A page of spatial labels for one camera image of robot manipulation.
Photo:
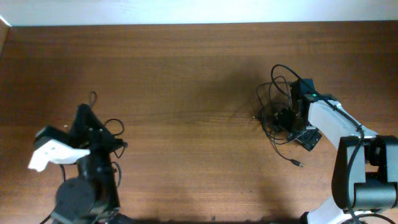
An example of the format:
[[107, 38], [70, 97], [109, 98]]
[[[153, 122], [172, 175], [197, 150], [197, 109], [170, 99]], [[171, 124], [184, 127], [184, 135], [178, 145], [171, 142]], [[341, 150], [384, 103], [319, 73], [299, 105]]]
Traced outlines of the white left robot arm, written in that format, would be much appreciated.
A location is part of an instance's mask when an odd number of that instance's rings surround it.
[[57, 223], [97, 223], [120, 208], [111, 153], [125, 150], [127, 142], [111, 133], [87, 104], [78, 106], [71, 130], [65, 133], [47, 126], [34, 141], [36, 149], [54, 156], [53, 163], [66, 164], [68, 149], [77, 154], [69, 164], [78, 175], [65, 180], [55, 196], [50, 217]]

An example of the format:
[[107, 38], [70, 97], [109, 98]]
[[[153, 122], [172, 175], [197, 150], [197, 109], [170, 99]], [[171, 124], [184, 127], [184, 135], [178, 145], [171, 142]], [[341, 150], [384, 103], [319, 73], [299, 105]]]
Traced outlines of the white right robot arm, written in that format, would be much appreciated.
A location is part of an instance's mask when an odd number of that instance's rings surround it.
[[284, 123], [324, 135], [337, 149], [332, 195], [305, 212], [300, 223], [357, 223], [397, 208], [397, 138], [363, 126], [332, 95], [315, 91], [311, 79], [290, 85], [293, 110]]

